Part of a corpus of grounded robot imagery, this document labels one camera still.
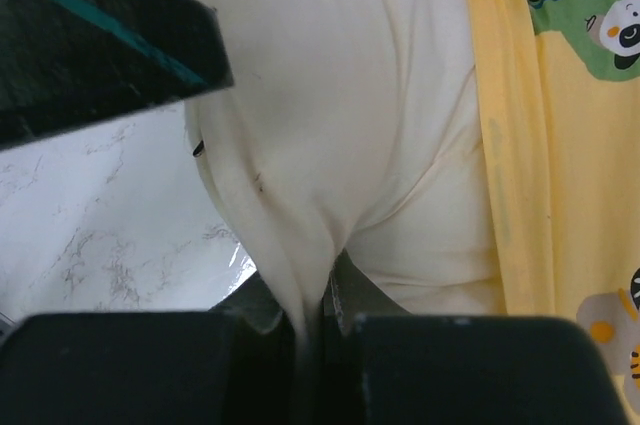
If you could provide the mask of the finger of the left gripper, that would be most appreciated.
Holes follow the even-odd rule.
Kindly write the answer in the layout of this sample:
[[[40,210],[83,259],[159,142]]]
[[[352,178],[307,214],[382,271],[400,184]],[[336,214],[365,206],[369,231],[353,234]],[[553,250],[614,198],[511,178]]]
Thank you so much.
[[[197,0],[1,0],[1,144],[14,148],[233,84]]]

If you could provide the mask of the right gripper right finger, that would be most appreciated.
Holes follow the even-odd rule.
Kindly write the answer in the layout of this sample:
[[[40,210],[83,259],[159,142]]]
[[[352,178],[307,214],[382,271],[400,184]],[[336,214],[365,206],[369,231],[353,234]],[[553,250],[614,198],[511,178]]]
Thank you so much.
[[[322,302],[322,422],[363,424],[361,346],[355,332],[363,315],[406,315],[352,262],[347,252],[335,261]]]

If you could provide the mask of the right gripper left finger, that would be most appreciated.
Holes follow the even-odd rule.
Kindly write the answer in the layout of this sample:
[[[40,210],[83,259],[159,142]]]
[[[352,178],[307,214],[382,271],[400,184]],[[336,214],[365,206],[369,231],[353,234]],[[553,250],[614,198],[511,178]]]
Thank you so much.
[[[294,332],[255,272],[213,309],[234,320],[222,422],[287,424]]]

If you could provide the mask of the white pillow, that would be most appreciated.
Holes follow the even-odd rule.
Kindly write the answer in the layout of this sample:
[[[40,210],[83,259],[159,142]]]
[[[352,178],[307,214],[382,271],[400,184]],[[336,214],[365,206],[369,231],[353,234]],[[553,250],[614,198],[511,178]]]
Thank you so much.
[[[503,313],[467,1],[199,1],[234,85],[186,105],[198,169],[298,340],[341,252],[410,312]]]

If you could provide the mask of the yellow cartoon-print pillowcase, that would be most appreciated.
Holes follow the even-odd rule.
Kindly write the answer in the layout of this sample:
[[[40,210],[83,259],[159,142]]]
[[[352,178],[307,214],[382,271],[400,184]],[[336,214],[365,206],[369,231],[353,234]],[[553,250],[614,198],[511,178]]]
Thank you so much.
[[[468,0],[507,310],[586,329],[639,403],[639,0]]]

